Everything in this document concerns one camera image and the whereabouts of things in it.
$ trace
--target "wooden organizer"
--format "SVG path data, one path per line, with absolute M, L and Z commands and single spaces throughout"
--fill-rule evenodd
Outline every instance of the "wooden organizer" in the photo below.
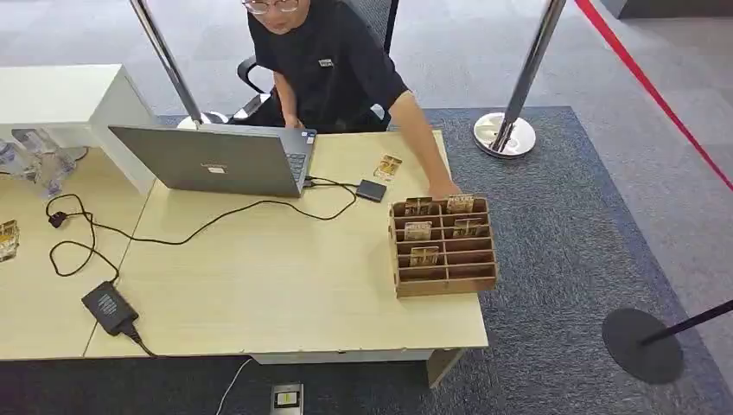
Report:
M 390 209 L 390 246 L 397 297 L 433 296 L 493 290 L 499 275 L 494 231 L 486 199 L 476 198 L 468 214 L 448 214 L 448 201 L 433 201 L 425 216 L 405 216 L 405 203 Z M 476 236 L 453 239 L 456 220 L 478 218 Z M 430 240 L 405 240 L 405 224 L 432 222 Z M 438 246 L 437 265 L 410 267 L 413 247 Z

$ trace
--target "dark blue carpet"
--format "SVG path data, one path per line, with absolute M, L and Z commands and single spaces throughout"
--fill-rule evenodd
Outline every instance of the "dark blue carpet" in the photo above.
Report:
M 491 206 L 501 273 L 481 294 L 491 347 L 431 391 L 424 365 L 248 365 L 226 414 L 267 414 L 271 385 L 305 384 L 313 414 L 730 414 L 733 399 L 696 331 L 680 336 L 683 378 L 646 386 L 607 355 L 601 322 L 633 306 L 685 318 L 569 107 L 526 109 L 537 148 L 502 162 L 473 144 L 488 109 L 430 110 L 459 185 Z M 174 124 L 178 118 L 168 118 Z M 0 414 L 214 413 L 241 357 L 0 364 Z

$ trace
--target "man's hand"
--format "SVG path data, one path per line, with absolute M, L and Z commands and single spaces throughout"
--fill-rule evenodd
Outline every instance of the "man's hand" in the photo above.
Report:
M 434 199 L 447 199 L 448 196 L 460 195 L 462 191 L 453 181 L 431 182 L 428 194 Z
M 305 128 L 303 123 L 298 119 L 298 117 L 291 116 L 291 117 L 284 117 L 285 118 L 285 128 Z

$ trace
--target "red rope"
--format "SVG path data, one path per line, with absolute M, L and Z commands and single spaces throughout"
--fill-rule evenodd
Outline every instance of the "red rope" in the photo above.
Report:
M 600 13 L 598 13 L 598 10 L 593 7 L 593 4 L 590 2 L 590 0 L 576 0 L 576 3 L 577 7 L 579 7 L 580 10 L 583 11 L 586 17 L 588 17 L 588 20 L 590 20 L 590 22 L 593 24 L 593 26 L 596 27 L 598 32 L 601 33 L 603 39 L 606 40 L 608 45 L 623 61 L 628 70 L 631 71 L 636 79 L 644 86 L 644 89 L 647 90 L 649 95 L 654 98 L 654 101 L 657 102 L 657 105 L 660 106 L 662 111 L 665 112 L 665 114 L 669 117 L 669 119 L 672 120 L 675 125 L 677 125 L 677 128 L 679 128 L 679 130 L 682 131 L 682 134 L 687 137 L 687 140 L 690 142 L 690 144 L 692 144 L 695 150 L 700 153 L 700 156 L 702 156 L 702 158 L 708 163 L 708 165 L 710 165 L 713 171 L 715 171 L 715 174 L 723 180 L 725 185 L 728 186 L 731 191 L 733 191 L 733 183 L 730 182 L 725 173 L 717 166 L 717 164 L 715 164 L 708 152 L 705 151 L 703 146 L 700 145 L 695 136 L 692 135 L 692 133 L 690 132 L 690 130 L 687 129 L 682 120 L 679 119 L 677 114 L 674 113 L 674 111 L 669 106 L 669 104 L 667 104 L 665 99 L 662 98 L 660 92 L 657 90 L 656 87 L 654 87 L 654 84 L 652 84 L 652 81 L 649 80 L 649 78 L 644 74 L 644 71 L 642 71 L 636 61 L 634 61 L 634 58 L 621 44 L 619 38 L 615 35 L 614 31 L 611 30 L 608 24 L 603 20 L 603 17 L 600 15 Z

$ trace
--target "gray floor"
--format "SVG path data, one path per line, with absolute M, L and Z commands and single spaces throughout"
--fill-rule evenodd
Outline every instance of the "gray floor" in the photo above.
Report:
M 202 107 L 251 92 L 235 0 L 149 0 Z M 542 0 L 402 0 L 392 56 L 425 107 L 508 101 Z M 733 176 L 733 21 L 616 22 L 635 58 Z M 159 114 L 182 113 L 125 0 L 0 0 L 0 65 L 124 62 Z M 258 78 L 267 84 L 268 74 Z M 733 297 L 733 193 L 569 2 L 529 100 L 571 105 L 689 314 Z M 733 319 L 700 329 L 733 385 Z

